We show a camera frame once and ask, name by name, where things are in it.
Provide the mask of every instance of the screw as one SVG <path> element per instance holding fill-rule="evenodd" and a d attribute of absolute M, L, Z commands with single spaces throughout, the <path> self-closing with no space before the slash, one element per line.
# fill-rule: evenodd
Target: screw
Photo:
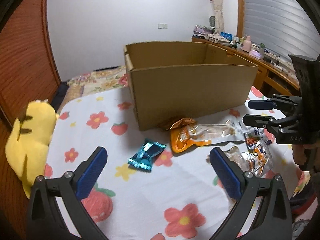
<path fill-rule="evenodd" d="M 276 174 L 276 175 L 275 175 L 275 179 L 276 179 L 276 181 L 281 181 L 281 180 L 282 180 L 282 177 L 281 177 L 280 174 Z"/>
<path fill-rule="evenodd" d="M 65 178 L 71 178 L 73 175 L 73 172 L 72 171 L 67 171 L 65 174 L 64 174 L 64 177 Z"/>
<path fill-rule="evenodd" d="M 251 171 L 246 171 L 244 173 L 244 175 L 247 177 L 247 178 L 252 178 L 253 177 L 253 173 Z"/>
<path fill-rule="evenodd" d="M 43 181 L 43 179 L 44 179 L 44 177 L 43 176 L 38 176 L 38 177 L 36 177 L 36 181 L 38 181 L 38 182 L 41 182 L 41 181 Z"/>

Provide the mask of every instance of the open cardboard box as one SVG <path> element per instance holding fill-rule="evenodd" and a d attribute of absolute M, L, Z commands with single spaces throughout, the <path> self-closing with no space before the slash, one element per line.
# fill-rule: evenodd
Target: open cardboard box
<path fill-rule="evenodd" d="M 243 104 L 258 67 L 202 42 L 153 41 L 124 47 L 140 130 L 176 116 L 200 117 Z"/>

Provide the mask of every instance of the plush toy tail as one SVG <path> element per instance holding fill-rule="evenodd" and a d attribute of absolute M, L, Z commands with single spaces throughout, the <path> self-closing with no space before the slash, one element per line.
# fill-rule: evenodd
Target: plush toy tail
<path fill-rule="evenodd" d="M 8 163 L 14 172 L 17 174 L 19 179 L 23 175 L 26 152 L 23 150 L 22 145 L 18 142 L 20 136 L 20 122 L 18 118 L 14 121 L 11 134 L 5 145 L 5 156 L 7 157 Z"/>

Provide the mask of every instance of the stuffed animal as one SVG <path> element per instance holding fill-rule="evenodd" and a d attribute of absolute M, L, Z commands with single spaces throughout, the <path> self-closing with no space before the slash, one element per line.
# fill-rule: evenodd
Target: stuffed animal
<path fill-rule="evenodd" d="M 44 174 L 49 143 L 59 115 L 46 101 L 32 101 L 20 120 L 14 121 L 5 146 L 9 165 L 22 181 L 30 198 L 31 187 L 38 175 Z"/>

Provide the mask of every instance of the window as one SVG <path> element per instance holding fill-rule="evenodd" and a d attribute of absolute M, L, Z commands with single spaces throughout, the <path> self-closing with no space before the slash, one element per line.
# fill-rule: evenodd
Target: window
<path fill-rule="evenodd" d="M 320 35 L 296 0 L 245 0 L 244 34 L 255 44 L 289 59 L 288 54 L 316 59 Z"/>

